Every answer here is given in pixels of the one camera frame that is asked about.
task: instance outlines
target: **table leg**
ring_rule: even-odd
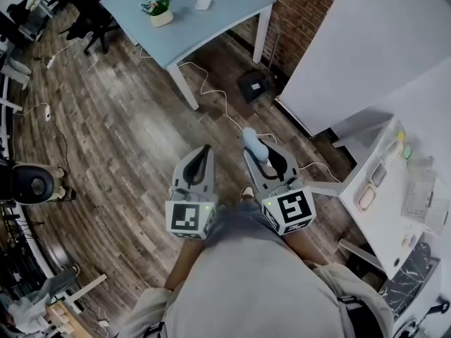
[[[339,139],[336,142],[332,143],[334,148],[341,148],[342,146],[346,147],[346,139]]]
[[[169,74],[171,74],[171,77],[174,79],[175,83],[178,86],[178,89],[180,89],[188,104],[193,108],[193,110],[197,110],[199,108],[199,104],[192,94],[190,87],[188,87],[185,78],[183,77],[180,69],[177,66],[177,63],[170,64],[166,69]]]
[[[367,251],[360,249],[358,246],[355,246],[354,244],[349,243],[347,240],[344,239],[340,239],[338,241],[338,244],[341,245],[343,248],[347,249],[348,251],[350,251],[351,253],[355,254],[356,256],[360,257],[364,261],[367,261],[371,265],[374,265],[382,272],[384,272],[381,263],[373,254],[370,254]]]
[[[312,193],[327,196],[340,196],[344,186],[343,183],[313,182],[311,180],[305,180],[304,185],[310,187]]]
[[[23,34],[23,36],[25,36],[28,40],[30,40],[31,42],[34,41],[34,39],[31,36],[31,31],[29,31],[26,27],[24,26],[19,26],[18,30]]]
[[[82,289],[80,289],[78,292],[72,294],[71,296],[69,296],[69,298],[67,298],[65,300],[65,303],[67,304],[72,304],[75,301],[77,301],[78,299],[80,299],[82,296],[84,296],[87,292],[93,290],[95,287],[97,287],[100,283],[102,283],[105,279],[107,278],[107,276],[105,274],[102,274],[100,277],[98,277],[97,279],[93,280],[92,282],[90,282],[88,285],[85,285]]]
[[[125,29],[123,26],[122,26],[122,24],[120,23],[120,22],[118,22],[118,21],[116,21],[118,24],[119,24],[119,26],[121,27],[121,29],[124,31],[124,33],[125,33],[125,35],[127,35],[128,36],[128,39],[130,39],[130,41],[132,42],[132,44],[133,45],[135,45],[135,46],[137,46],[139,43],[138,43],[138,41],[128,32],[128,30],[127,29]]]
[[[261,54],[263,53],[263,46],[265,45],[266,32],[268,31],[269,18],[271,16],[271,10],[273,6],[267,6],[264,8],[259,16],[259,27],[257,29],[257,38],[255,39],[254,57],[252,60],[258,64],[261,60]]]
[[[44,11],[47,14],[47,16],[49,16],[49,18],[52,19],[54,17],[54,14],[51,13],[50,9],[45,6],[42,0],[39,2],[38,5],[41,8],[41,10]]]
[[[14,113],[16,111],[22,111],[23,110],[22,106],[19,106],[19,105],[16,105],[14,103],[11,103],[10,101],[8,101],[6,99],[3,99],[3,98],[0,98],[0,104],[8,106],[9,108],[12,108]]]

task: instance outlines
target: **leg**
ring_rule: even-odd
[[[0,73],[6,75],[12,80],[15,80],[16,82],[19,82],[23,85],[28,84],[30,81],[30,77],[22,74],[20,71],[17,71],[15,68],[13,68],[11,65],[5,63],[3,65],[3,68],[0,70]]]
[[[257,38],[255,39],[254,57],[252,58],[256,64],[261,60],[261,53],[263,53],[263,46],[265,45],[266,31],[268,30],[269,17],[271,16],[272,8],[272,5],[267,6],[260,13]]]
[[[22,63],[19,63],[18,61],[13,60],[12,58],[9,58],[8,64],[11,65],[13,68],[15,68],[19,73],[26,75],[31,74],[31,70],[26,65],[23,65]]]
[[[286,234],[283,236],[285,243],[303,261],[310,261],[319,265],[326,265],[328,261],[323,254],[314,246],[305,230]]]
[[[367,261],[368,263],[374,265],[379,270],[384,271],[381,263],[373,254],[370,254],[367,251],[360,249],[358,246],[355,246],[344,239],[340,239],[338,241],[338,244],[341,245],[343,248],[347,249],[348,251],[350,251],[351,253],[354,253],[356,256],[362,258],[364,261]]]
[[[185,78],[183,77],[180,69],[177,66],[177,63],[170,64],[166,69],[169,74],[171,74],[171,77],[174,79],[175,83],[178,86],[178,89],[180,89],[188,104],[192,107],[193,110],[197,110],[199,108],[199,104],[192,94],[190,87],[188,87]]]
[[[173,291],[181,282],[186,280],[192,266],[204,249],[205,242],[203,240],[185,240],[164,287]]]

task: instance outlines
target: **potted plant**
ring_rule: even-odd
[[[169,10],[171,0],[147,0],[141,3],[142,12],[150,16],[150,21],[154,27],[166,25],[174,19],[172,11]]]

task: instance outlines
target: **brick wall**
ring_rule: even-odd
[[[278,24],[282,35],[273,63],[291,76],[332,2],[333,0],[278,0],[273,6],[264,56],[269,58],[271,55],[277,34],[275,24]],[[257,17],[248,19],[233,30],[254,45],[257,23]]]

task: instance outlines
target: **green object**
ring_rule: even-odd
[[[402,156],[404,156],[404,159],[408,159],[410,158],[412,154],[412,147],[410,146],[410,144],[405,144],[404,148],[402,149]]]
[[[146,0],[145,3],[141,3],[142,12],[150,16],[158,16],[169,9],[169,3],[171,0]]]

